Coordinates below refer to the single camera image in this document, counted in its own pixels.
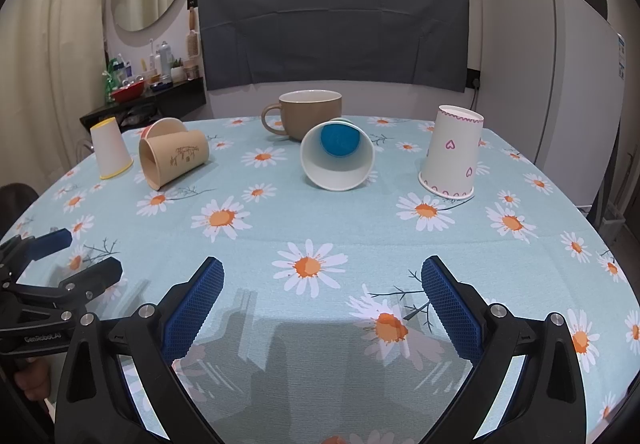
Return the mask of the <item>person's hand holding gripper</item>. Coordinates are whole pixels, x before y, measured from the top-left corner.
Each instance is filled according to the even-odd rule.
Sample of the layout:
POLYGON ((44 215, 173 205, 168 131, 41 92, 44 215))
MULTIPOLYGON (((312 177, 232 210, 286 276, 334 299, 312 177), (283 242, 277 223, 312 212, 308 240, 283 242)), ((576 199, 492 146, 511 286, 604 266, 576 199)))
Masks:
POLYGON ((44 357, 27 358, 22 368, 15 374, 16 384, 29 401, 43 401, 51 393, 50 363, 44 357))

